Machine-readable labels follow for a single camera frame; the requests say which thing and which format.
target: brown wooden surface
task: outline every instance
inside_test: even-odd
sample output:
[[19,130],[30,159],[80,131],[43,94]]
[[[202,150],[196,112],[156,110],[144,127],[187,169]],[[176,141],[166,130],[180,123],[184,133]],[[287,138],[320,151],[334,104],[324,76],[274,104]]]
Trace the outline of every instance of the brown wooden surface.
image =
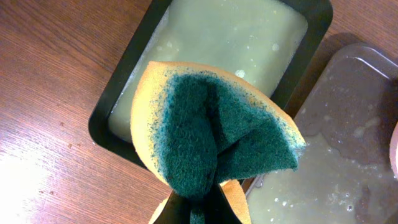
[[[0,223],[147,223],[170,189],[93,144],[87,122],[150,0],[0,2]],[[332,0],[294,113],[330,57],[364,41],[398,61],[397,0]]]

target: black tray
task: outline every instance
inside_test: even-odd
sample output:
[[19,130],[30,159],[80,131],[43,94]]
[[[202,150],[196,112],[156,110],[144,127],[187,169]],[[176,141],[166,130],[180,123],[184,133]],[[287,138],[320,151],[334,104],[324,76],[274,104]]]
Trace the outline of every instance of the black tray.
[[[329,0],[281,0],[301,13],[308,22],[308,30],[301,41],[291,63],[271,100],[285,108],[307,65],[325,35],[333,17]],[[136,66],[153,31],[172,0],[153,0],[141,20],[136,32],[124,51],[111,79],[99,98],[88,122],[88,130],[94,142],[117,155],[145,168],[134,150],[134,146],[116,137],[108,127],[108,118],[119,98],[127,79]]]

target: green dyed section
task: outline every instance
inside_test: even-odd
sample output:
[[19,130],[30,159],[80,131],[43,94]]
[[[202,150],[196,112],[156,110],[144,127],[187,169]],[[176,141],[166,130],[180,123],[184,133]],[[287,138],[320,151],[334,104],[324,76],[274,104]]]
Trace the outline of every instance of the green dyed section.
[[200,200],[213,182],[297,168],[295,151],[304,146],[288,144],[285,124],[266,106],[251,105],[244,90],[201,72],[172,75],[164,91],[163,122],[152,127],[153,156],[179,195]]

